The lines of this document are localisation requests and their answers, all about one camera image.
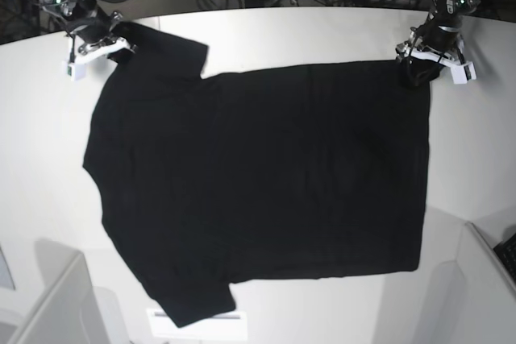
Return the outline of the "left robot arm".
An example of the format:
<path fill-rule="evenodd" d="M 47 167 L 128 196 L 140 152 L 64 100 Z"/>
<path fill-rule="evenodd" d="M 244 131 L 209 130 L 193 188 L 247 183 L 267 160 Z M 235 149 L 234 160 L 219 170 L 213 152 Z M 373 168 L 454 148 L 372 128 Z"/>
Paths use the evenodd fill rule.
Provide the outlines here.
<path fill-rule="evenodd" d="M 448 68 L 453 83 L 464 85 L 476 80 L 472 61 L 464 56 L 460 29 L 463 17 L 472 14 L 481 0 L 431 0 L 423 24 L 412 27 L 410 37 L 396 47 L 397 62 L 406 73 L 411 89 L 433 81 Z"/>

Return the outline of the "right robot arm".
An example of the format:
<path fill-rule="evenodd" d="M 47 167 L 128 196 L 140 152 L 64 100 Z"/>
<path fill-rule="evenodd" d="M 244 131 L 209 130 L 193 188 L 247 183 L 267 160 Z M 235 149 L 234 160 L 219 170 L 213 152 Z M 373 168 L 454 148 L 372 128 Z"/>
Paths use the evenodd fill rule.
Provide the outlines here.
<path fill-rule="evenodd" d="M 135 45 L 114 33 L 122 15 L 118 11 L 107 14 L 98 0 L 39 0 L 39 7 L 64 29 L 69 41 L 65 63 L 70 69 L 119 51 L 135 50 Z"/>

